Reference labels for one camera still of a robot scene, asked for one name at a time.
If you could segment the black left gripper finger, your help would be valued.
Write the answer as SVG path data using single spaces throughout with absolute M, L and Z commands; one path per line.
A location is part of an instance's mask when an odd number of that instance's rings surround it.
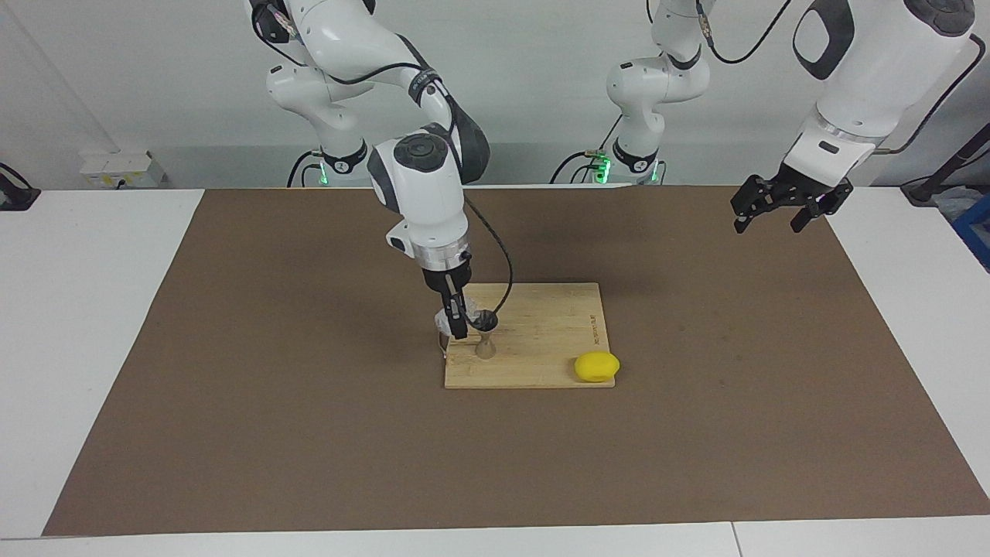
M 843 203 L 844 200 L 836 196 L 822 196 L 819 200 L 809 200 L 791 220 L 791 230 L 794 233 L 801 233 L 814 219 L 835 214 Z
M 760 176 L 749 176 L 746 182 L 732 195 L 729 204 L 735 214 L 733 228 L 739 235 L 745 233 L 747 227 L 757 216 L 774 211 L 780 206 L 783 186 L 776 179 L 763 179 Z

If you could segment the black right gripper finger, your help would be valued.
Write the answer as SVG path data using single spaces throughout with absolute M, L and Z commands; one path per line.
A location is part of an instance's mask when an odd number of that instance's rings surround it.
M 442 334 L 456 340 L 466 339 L 469 318 L 466 312 L 466 297 L 463 293 L 442 294 Z

